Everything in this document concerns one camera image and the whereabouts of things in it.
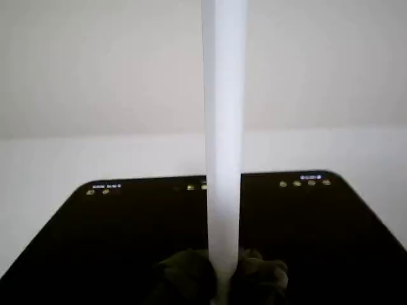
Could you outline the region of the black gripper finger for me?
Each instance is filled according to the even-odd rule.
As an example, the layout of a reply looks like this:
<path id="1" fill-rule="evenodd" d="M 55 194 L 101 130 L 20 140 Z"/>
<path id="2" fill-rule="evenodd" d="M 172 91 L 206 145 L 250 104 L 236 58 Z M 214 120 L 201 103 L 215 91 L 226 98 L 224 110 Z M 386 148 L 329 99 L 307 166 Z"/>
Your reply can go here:
<path id="1" fill-rule="evenodd" d="M 231 277 L 232 304 L 287 304 L 288 267 L 267 261 L 255 249 L 241 249 Z"/>
<path id="2" fill-rule="evenodd" d="M 217 276 L 208 251 L 187 249 L 155 266 L 155 304 L 210 304 Z"/>

